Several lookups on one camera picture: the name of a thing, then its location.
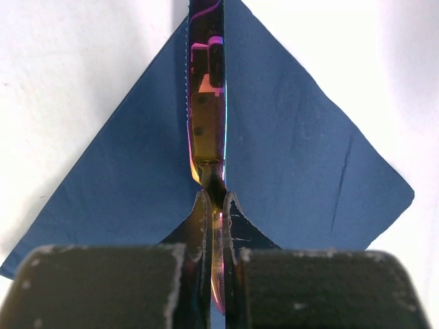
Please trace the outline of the iridescent metal knife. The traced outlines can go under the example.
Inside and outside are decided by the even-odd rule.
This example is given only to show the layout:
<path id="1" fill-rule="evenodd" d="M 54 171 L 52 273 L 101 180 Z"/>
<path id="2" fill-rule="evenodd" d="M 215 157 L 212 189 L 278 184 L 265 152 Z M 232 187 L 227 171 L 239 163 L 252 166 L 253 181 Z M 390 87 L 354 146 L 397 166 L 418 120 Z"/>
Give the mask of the iridescent metal knife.
<path id="1" fill-rule="evenodd" d="M 225 313 L 222 234 L 226 196 L 227 100 L 223 1 L 189 3 L 187 105 L 192 176 L 209 194 L 213 209 L 213 302 L 220 313 Z"/>

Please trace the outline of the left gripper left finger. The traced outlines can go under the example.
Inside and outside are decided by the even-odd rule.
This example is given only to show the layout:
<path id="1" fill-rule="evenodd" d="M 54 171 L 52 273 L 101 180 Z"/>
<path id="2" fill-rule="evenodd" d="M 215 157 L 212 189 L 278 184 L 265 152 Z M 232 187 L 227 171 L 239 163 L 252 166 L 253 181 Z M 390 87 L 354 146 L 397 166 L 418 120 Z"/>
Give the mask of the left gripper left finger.
<path id="1" fill-rule="evenodd" d="M 2 328 L 209 328 L 211 200 L 158 245 L 45 245 L 19 266 Z"/>

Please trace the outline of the dark blue paper napkin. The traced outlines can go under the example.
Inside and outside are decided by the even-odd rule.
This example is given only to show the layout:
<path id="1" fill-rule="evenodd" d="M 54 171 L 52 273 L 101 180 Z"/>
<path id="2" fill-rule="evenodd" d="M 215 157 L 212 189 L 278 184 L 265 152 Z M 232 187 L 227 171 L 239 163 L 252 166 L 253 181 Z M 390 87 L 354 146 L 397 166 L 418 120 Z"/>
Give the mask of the dark blue paper napkin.
<path id="1" fill-rule="evenodd" d="M 240 1 L 227 1 L 226 179 L 285 249 L 366 249 L 412 203 L 411 186 Z M 179 25 L 1 266 L 36 247 L 155 244 L 191 210 Z"/>

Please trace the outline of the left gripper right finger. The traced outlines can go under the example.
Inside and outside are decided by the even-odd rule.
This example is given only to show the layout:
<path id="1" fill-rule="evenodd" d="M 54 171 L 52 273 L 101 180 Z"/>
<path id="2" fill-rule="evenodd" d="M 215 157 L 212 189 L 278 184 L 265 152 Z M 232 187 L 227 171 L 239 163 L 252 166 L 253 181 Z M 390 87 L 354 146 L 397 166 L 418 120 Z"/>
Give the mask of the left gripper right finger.
<path id="1" fill-rule="evenodd" d="M 280 249 L 224 200 L 227 328 L 428 328 L 407 270 L 378 251 Z"/>

